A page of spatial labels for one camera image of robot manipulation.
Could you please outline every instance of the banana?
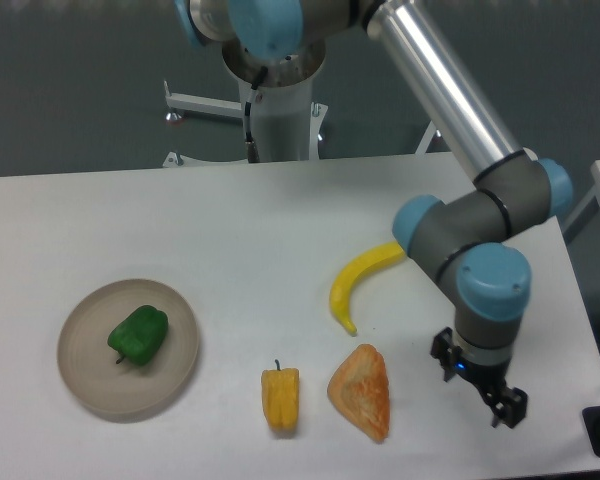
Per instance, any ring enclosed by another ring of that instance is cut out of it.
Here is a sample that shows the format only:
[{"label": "banana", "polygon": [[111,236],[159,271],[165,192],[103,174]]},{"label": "banana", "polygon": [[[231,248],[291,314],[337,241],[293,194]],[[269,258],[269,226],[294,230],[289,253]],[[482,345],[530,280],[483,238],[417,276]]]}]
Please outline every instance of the banana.
[{"label": "banana", "polygon": [[331,313],[347,332],[356,335],[358,329],[351,321],[349,297],[355,286],[369,275],[390,267],[406,258],[398,242],[385,243],[367,250],[344,267],[331,286],[329,306]]}]

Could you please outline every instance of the yellow pepper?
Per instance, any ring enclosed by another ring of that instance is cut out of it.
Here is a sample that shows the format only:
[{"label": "yellow pepper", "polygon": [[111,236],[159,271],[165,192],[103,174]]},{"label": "yellow pepper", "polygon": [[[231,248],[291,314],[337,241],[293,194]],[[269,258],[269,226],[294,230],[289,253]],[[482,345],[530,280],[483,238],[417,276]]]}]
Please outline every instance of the yellow pepper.
[{"label": "yellow pepper", "polygon": [[262,409],[273,430],[293,430],[298,423],[300,372],[297,368],[262,372]]}]

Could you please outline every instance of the plate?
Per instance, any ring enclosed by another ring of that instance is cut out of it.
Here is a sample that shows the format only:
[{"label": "plate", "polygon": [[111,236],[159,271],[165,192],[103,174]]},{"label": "plate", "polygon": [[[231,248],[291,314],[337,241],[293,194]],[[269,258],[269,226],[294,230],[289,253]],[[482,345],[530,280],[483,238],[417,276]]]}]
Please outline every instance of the plate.
[{"label": "plate", "polygon": [[[148,364],[116,364],[119,354],[107,338],[141,305],[167,314],[167,336]],[[58,367],[71,393],[95,414],[115,422],[140,421],[182,391],[198,344],[195,316],[180,294],[151,280],[123,280],[96,290],[71,312],[58,341]]]}]

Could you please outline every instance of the toast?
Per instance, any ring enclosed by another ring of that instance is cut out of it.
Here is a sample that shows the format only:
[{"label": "toast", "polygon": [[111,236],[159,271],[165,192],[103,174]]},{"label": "toast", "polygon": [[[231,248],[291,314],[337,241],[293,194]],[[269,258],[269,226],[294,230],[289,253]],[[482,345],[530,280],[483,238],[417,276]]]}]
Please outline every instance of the toast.
[{"label": "toast", "polygon": [[389,379],[384,358],[360,345],[331,377],[327,395],[347,420],[376,442],[389,434]]}]

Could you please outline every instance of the blue joint cap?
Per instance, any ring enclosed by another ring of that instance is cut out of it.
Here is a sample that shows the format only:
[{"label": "blue joint cap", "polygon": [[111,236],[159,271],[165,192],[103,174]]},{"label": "blue joint cap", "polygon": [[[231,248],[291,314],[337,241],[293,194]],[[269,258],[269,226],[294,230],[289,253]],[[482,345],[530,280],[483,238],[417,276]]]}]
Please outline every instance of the blue joint cap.
[{"label": "blue joint cap", "polygon": [[567,171],[554,160],[543,158],[538,160],[549,177],[551,185],[551,206],[549,217],[564,215],[573,202],[573,185]]},{"label": "blue joint cap", "polygon": [[429,209],[441,201],[433,195],[420,195],[405,203],[393,220],[393,236],[409,255],[411,240]]},{"label": "blue joint cap", "polygon": [[176,7],[178,20],[180,20],[180,25],[182,26],[189,43],[194,47],[202,47],[203,44],[196,34],[196,27],[194,26],[191,14],[189,13],[189,2],[187,0],[173,0],[173,4]]},{"label": "blue joint cap", "polygon": [[231,24],[249,52],[279,60],[300,47],[304,19],[300,0],[228,0]]},{"label": "blue joint cap", "polygon": [[531,295],[531,267],[518,250],[483,243],[469,250],[456,273],[462,301],[494,322],[522,316]]}]

